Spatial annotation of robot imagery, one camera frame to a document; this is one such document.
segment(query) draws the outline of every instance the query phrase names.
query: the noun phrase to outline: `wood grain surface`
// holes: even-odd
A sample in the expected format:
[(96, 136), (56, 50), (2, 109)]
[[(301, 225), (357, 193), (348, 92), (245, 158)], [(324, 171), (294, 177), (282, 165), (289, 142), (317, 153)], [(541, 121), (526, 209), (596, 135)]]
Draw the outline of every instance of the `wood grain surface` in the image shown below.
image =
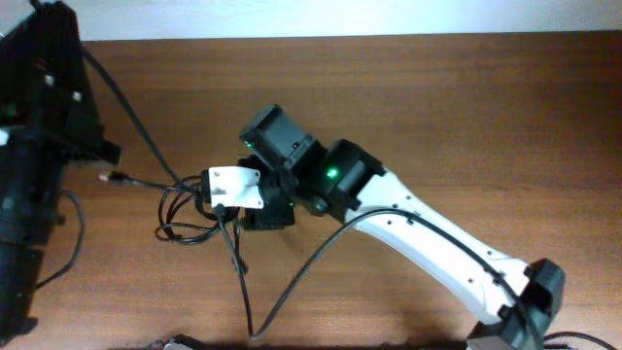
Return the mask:
[[(326, 145), (352, 140), (418, 196), (500, 250), (547, 257), (568, 275), (551, 331), (622, 344), (622, 34), (431, 35), (89, 43), (180, 175), (235, 164), (239, 130), (276, 102)], [(169, 182), (115, 97), (89, 71), (121, 170)], [(246, 342), (244, 305), (221, 237), (159, 242), (157, 191), (110, 188), (71, 169), (87, 237), (78, 264), (37, 293), (40, 325), (10, 349), (144, 346), (185, 333)], [(43, 275), (71, 255), (73, 208)], [(191, 211), (185, 220), (199, 223)], [(338, 228), (297, 224), (243, 235), (256, 326)], [(312, 268), (264, 342), (377, 345), (461, 339), (475, 320), (380, 241), (349, 232)]]

